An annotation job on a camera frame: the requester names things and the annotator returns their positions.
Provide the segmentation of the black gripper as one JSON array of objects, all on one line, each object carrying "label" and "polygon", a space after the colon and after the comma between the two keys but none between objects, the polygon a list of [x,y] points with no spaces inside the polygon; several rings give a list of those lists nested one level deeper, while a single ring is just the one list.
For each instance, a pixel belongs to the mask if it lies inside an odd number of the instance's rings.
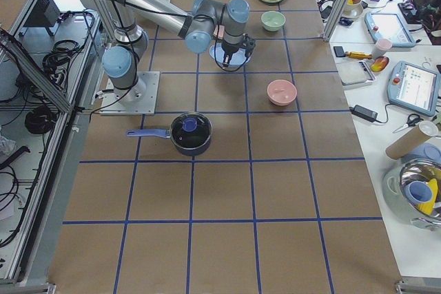
[{"label": "black gripper", "polygon": [[223,67],[228,68],[233,54],[237,53],[237,51],[244,50],[245,56],[250,57],[256,47],[256,40],[246,33],[235,37],[227,35],[223,38],[221,47],[225,53],[223,56]]}]

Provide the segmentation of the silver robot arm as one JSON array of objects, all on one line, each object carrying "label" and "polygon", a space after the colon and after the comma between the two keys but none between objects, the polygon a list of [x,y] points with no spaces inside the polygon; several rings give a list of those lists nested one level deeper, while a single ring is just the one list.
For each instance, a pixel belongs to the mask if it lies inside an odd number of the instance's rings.
[{"label": "silver robot arm", "polygon": [[206,52],[214,38],[214,31],[218,26],[223,26],[220,45],[223,56],[215,58],[215,62],[223,70],[230,66],[234,55],[241,50],[245,59],[240,66],[244,66],[256,46],[255,40],[245,33],[249,19],[249,4],[246,0],[231,0],[229,3],[194,0],[190,14],[166,0],[108,1],[115,1],[125,8],[139,12],[146,19],[177,34],[185,41],[187,49],[195,54]]}]

